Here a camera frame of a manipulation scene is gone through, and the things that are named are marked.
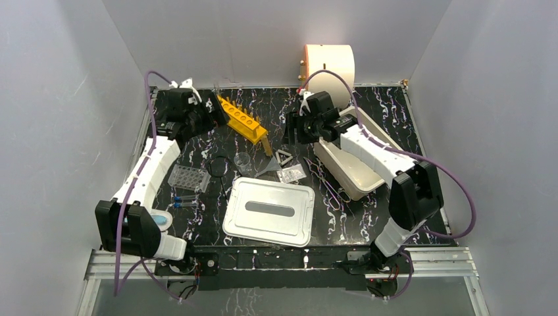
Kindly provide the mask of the clear plastic funnel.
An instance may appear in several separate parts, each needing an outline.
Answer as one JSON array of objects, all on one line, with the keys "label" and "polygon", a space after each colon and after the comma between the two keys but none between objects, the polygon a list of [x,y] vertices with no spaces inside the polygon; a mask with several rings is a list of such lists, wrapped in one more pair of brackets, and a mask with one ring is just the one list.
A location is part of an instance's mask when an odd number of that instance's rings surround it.
[{"label": "clear plastic funnel", "polygon": [[272,157],[271,160],[269,161],[268,165],[263,170],[257,172],[257,174],[255,175],[255,178],[258,178],[258,177],[264,175],[267,172],[279,171],[281,169],[282,168],[281,168],[280,163],[277,161],[277,159],[275,157]]}]

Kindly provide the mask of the yellow test tube rack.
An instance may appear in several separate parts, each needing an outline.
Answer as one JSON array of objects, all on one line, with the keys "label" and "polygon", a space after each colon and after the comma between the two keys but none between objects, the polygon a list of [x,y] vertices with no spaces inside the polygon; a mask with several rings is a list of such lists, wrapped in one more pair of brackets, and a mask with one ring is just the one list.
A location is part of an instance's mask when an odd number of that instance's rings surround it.
[{"label": "yellow test tube rack", "polygon": [[228,126],[230,128],[235,130],[252,144],[257,144],[267,136],[267,129],[265,129],[256,118],[253,118],[245,111],[237,108],[235,105],[232,105],[220,95],[218,95],[217,98],[222,105],[224,112],[230,118],[228,122]]}]

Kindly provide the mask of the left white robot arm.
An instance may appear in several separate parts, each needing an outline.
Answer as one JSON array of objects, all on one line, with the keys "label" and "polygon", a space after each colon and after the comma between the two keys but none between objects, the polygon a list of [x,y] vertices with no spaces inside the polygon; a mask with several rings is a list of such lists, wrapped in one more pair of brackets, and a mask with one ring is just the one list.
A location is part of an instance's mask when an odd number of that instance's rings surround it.
[{"label": "left white robot arm", "polygon": [[170,88],[159,92],[157,101],[162,105],[153,115],[142,155],[117,193],[99,201],[95,218],[105,250],[168,259],[179,273],[188,274],[197,258],[187,250],[187,241],[169,236],[155,222],[153,201],[187,142],[230,119],[215,92],[202,98],[194,88]]}]

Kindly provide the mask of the white clay triangle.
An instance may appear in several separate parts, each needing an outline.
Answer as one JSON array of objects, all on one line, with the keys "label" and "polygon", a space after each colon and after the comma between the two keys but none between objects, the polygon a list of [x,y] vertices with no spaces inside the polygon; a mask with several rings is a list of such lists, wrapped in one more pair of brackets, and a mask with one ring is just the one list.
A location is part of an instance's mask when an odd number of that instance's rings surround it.
[{"label": "white clay triangle", "polygon": [[276,150],[275,158],[281,167],[285,166],[293,159],[291,153],[288,153],[287,151],[281,149]]}]

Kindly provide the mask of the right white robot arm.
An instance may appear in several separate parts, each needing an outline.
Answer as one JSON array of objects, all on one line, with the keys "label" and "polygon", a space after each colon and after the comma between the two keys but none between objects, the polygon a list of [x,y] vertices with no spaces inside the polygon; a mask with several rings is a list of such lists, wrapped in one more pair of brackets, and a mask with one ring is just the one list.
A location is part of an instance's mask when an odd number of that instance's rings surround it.
[{"label": "right white robot arm", "polygon": [[286,115],[283,143],[332,142],[372,169],[390,189],[390,217],[370,245],[372,267],[386,273],[397,263],[407,239],[444,206],[438,170],[376,137],[356,106],[354,115],[342,114],[328,92],[300,89],[298,94],[299,108]]}]

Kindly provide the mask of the small clear beaker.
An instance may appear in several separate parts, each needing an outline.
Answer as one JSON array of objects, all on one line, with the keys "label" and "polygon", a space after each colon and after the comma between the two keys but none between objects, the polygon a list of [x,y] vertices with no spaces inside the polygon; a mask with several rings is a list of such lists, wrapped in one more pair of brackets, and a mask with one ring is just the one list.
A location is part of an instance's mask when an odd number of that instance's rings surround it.
[{"label": "small clear beaker", "polygon": [[252,170],[251,157],[246,152],[236,153],[233,162],[239,172],[247,173]]}]

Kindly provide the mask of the test tube brush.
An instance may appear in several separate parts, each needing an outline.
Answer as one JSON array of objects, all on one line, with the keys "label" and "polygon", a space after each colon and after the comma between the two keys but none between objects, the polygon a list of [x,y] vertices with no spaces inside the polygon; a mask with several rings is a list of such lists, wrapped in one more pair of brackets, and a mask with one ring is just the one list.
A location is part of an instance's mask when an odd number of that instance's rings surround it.
[{"label": "test tube brush", "polygon": [[273,156],[273,149],[272,149],[272,147],[271,147],[271,144],[270,144],[268,138],[267,138],[266,136],[263,136],[263,137],[260,139],[260,142],[261,142],[262,147],[263,147],[263,149],[264,149],[264,151],[265,151],[265,155],[266,155],[267,157],[272,157],[272,156]]}]

